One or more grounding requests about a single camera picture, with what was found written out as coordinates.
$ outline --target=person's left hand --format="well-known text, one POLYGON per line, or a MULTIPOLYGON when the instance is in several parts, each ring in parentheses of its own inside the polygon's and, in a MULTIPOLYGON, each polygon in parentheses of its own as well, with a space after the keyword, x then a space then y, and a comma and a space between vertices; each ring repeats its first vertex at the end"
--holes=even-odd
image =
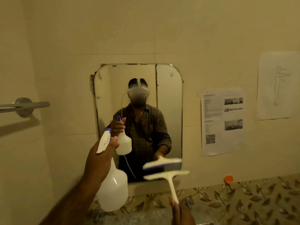
POLYGON ((97 154, 99 141, 91 148, 85 163, 82 181, 95 191, 98 191, 110 171, 111 158, 116 148, 120 146, 118 137, 112 137, 105 151, 97 154))
POLYGON ((154 153, 154 160, 158 160, 160 156, 165 157, 160 151, 156 151, 154 153))

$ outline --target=black hair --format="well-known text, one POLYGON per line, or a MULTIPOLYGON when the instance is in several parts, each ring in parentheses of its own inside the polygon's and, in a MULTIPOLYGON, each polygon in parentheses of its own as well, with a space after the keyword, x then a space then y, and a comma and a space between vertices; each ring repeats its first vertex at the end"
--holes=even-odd
MULTIPOLYGON (((146 86, 148 87, 148 84, 147 84, 147 82, 145 81, 144 78, 141 78, 141 79, 140 79, 140 82, 141 82, 141 84, 144 84, 144 85, 146 85, 146 86)), ((133 78, 133 79, 131 79, 131 80, 129 81, 129 83, 128 83, 128 88, 130 88, 130 86, 131 86, 131 85, 134 85, 134 84, 137 84, 137 78, 133 78)))

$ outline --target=mirror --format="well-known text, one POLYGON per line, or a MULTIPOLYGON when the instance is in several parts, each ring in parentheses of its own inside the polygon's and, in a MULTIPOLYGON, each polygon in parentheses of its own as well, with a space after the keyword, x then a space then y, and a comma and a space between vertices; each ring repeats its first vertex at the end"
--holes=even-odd
POLYGON ((111 128, 120 144, 120 132, 131 139, 129 153, 114 155, 128 182, 181 169, 179 163, 147 170, 143 165, 160 156, 182 158, 182 83, 180 72, 170 64, 107 64, 95 74, 99 137, 111 128))

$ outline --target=paper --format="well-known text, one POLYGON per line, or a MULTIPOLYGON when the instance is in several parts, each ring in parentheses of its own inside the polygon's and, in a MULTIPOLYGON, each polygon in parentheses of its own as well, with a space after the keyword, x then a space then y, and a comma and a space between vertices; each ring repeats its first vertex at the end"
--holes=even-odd
POLYGON ((243 141, 244 98, 242 90, 205 92, 202 106, 202 152, 218 155, 237 150, 243 141))
POLYGON ((266 52, 260 57, 257 115, 260 120, 289 118, 299 103, 299 52, 266 52))

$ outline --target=vr headset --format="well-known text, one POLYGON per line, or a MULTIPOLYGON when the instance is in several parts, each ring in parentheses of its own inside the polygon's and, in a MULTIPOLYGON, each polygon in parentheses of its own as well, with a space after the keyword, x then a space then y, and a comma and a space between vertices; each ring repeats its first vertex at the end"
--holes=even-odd
POLYGON ((128 96, 131 98, 136 98, 136 97, 142 97, 142 98, 148 98, 150 95, 150 90, 141 85, 141 80, 137 79, 137 86, 133 86, 128 89, 127 91, 128 96))

